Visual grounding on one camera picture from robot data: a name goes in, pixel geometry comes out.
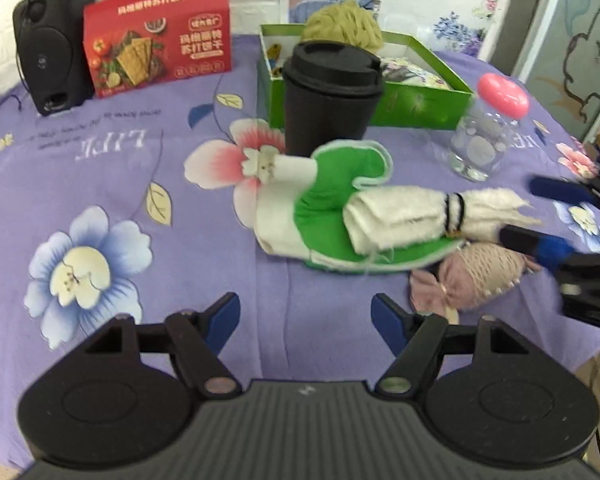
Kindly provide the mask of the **white floral bedding package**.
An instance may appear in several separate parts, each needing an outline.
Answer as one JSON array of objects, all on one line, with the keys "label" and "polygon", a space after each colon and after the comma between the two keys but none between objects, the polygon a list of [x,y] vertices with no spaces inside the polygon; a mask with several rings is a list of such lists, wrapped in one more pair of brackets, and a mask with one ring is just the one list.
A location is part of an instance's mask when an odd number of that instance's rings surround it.
[{"label": "white floral bedding package", "polygon": [[493,24],[498,0],[380,0],[384,32],[410,35],[431,51],[475,58]]}]

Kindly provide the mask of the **green gift box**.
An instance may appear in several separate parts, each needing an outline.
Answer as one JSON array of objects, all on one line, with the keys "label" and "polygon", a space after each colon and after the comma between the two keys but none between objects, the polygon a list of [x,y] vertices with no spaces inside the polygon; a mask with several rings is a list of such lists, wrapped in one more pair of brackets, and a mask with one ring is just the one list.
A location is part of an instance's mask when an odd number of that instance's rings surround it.
[{"label": "green gift box", "polygon": [[[285,84],[282,78],[272,73],[268,49],[278,44],[282,47],[278,59],[286,61],[298,44],[302,29],[302,24],[264,24],[260,27],[258,116],[276,129],[284,126]],[[437,74],[448,86],[440,89],[388,81],[370,123],[377,127],[455,129],[474,99],[468,84],[415,37],[384,32],[382,38],[384,46],[378,51],[380,58],[411,62]]]}]

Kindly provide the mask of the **purple floral bedsheet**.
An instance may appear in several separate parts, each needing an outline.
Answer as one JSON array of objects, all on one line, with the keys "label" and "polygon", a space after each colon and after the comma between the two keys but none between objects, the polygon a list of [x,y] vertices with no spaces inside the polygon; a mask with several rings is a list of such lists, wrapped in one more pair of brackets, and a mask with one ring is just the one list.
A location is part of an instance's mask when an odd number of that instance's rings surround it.
[{"label": "purple floral bedsheet", "polygon": [[30,453],[23,391],[120,312],[159,323],[227,292],[242,315],[221,358],[241,382],[377,382],[392,355],[370,319],[402,274],[346,275],[268,256],[231,186],[185,177],[186,158],[257,113],[256,36],[230,72],[91,100],[42,117],[23,88],[0,97],[0,463]]}]

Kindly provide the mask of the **white towel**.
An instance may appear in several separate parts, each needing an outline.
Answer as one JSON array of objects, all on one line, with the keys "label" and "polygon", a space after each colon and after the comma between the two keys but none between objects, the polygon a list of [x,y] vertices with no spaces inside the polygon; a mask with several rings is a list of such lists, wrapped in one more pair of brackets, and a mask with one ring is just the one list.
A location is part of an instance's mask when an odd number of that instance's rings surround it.
[{"label": "white towel", "polygon": [[354,251],[370,255],[442,237],[494,242],[503,226],[531,228],[541,223],[522,212],[529,206],[510,188],[443,193],[386,186],[352,195],[342,218]]}]

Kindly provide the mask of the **pink knitted bow hat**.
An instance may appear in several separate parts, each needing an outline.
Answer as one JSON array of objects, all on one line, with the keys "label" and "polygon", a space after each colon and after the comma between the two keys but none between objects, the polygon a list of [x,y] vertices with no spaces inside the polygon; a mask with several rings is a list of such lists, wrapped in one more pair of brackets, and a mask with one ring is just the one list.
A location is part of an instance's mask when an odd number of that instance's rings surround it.
[{"label": "pink knitted bow hat", "polygon": [[520,284],[542,266],[532,258],[492,243],[472,243],[445,257],[432,270],[410,275],[410,301],[418,313],[443,316],[451,324]]}]

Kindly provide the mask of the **olive green bath pouf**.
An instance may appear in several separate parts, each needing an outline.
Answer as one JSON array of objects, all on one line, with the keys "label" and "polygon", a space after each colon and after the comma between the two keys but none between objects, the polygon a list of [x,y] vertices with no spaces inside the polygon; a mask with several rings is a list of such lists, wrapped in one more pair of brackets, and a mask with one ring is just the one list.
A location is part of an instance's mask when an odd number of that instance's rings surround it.
[{"label": "olive green bath pouf", "polygon": [[377,53],[384,46],[384,37],[373,13],[355,0],[333,3],[312,13],[300,40],[340,42],[370,53]]}]

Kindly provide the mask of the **red cracker box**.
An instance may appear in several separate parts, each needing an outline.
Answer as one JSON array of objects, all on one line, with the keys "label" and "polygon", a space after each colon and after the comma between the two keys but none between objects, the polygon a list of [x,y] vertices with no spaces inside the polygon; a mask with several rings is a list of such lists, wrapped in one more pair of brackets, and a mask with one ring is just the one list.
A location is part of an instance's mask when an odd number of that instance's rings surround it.
[{"label": "red cracker box", "polygon": [[99,98],[232,69],[230,0],[102,0],[83,17]]}]

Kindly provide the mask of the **floral fabric pouch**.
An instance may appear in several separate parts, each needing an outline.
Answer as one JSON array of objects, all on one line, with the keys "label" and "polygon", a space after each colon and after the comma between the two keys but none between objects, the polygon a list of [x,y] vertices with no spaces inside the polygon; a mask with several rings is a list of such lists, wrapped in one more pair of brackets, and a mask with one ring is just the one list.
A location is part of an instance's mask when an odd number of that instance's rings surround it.
[{"label": "floral fabric pouch", "polygon": [[381,71],[387,82],[440,90],[451,89],[438,74],[416,65],[407,58],[382,58]]}]

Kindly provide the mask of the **yellow thread skein blue label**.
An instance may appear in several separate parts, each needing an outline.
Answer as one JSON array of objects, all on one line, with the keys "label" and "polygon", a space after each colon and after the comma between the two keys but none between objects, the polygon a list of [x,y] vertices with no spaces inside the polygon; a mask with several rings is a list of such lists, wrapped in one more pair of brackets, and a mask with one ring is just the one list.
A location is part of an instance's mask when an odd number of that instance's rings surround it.
[{"label": "yellow thread skein blue label", "polygon": [[285,59],[283,58],[283,46],[281,44],[271,44],[266,49],[266,60],[273,78],[280,78],[283,73]]}]

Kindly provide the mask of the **glass jar pink lid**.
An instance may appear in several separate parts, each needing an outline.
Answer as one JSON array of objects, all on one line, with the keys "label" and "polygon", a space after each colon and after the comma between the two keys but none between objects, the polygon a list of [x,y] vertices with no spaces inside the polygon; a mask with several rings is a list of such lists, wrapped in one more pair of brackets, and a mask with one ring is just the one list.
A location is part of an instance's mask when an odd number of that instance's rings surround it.
[{"label": "glass jar pink lid", "polygon": [[519,84],[496,73],[482,75],[471,107],[450,137],[450,167],[467,180],[485,181],[504,158],[529,107]]}]

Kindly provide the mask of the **black speaker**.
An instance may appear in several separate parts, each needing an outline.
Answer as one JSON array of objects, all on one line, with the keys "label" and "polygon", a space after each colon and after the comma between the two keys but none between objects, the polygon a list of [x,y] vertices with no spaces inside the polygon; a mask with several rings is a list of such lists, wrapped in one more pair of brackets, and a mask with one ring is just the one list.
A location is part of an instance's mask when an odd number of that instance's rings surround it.
[{"label": "black speaker", "polygon": [[21,0],[12,12],[19,75],[43,116],[94,96],[83,45],[83,12],[93,2]]}]

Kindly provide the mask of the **black lidded coffee cup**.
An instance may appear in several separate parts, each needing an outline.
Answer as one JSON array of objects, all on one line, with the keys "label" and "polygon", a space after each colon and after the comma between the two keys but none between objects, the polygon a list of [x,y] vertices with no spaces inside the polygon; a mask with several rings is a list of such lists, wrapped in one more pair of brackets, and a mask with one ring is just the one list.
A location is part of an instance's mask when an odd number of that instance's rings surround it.
[{"label": "black lidded coffee cup", "polygon": [[310,156],[336,140],[361,140],[384,94],[378,56],[342,42],[297,44],[283,66],[286,153]]}]

